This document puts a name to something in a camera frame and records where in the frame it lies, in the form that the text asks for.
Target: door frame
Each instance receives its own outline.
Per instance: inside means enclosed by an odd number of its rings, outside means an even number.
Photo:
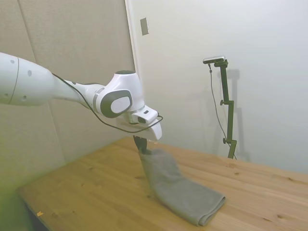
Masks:
[[[133,59],[134,59],[134,65],[135,65],[135,70],[136,73],[139,76],[139,79],[142,82],[142,71],[140,66],[138,65],[139,62],[139,54],[138,54],[138,44],[137,44],[137,30],[134,24],[132,23],[133,21],[133,9],[132,9],[132,1],[133,0],[125,0],[125,7],[126,7],[126,14],[127,14],[127,20],[128,20],[128,28],[129,28],[129,36],[130,36],[130,42],[131,42],[131,49],[133,52]]]

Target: gray towel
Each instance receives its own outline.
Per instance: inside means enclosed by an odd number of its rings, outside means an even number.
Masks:
[[[225,196],[182,176],[172,155],[162,149],[139,154],[151,189],[178,216],[206,225],[225,202]]]

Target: white wall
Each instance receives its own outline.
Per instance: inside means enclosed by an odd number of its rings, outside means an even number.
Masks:
[[[146,103],[165,117],[162,142],[227,156],[202,64],[223,54],[238,158],[308,173],[308,1],[128,2]],[[219,103],[218,68],[213,77]],[[218,113],[226,129],[227,107]]]

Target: wood grain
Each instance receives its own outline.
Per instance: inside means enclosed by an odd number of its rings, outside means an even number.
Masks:
[[[308,175],[149,143],[188,178],[227,196],[206,227],[161,205],[131,138],[116,141],[19,189],[52,231],[307,231]]]

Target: black metal stand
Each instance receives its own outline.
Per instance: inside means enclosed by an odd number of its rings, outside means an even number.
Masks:
[[[214,63],[214,66],[215,67],[220,67],[220,73],[221,73],[223,100],[220,101],[220,105],[223,105],[223,104],[224,105],[228,105],[227,139],[223,138],[223,143],[228,143],[230,145],[228,158],[233,159],[237,141],[232,139],[234,101],[233,100],[229,100],[227,70],[226,70],[226,68],[228,67],[228,61],[224,60],[222,62]]]

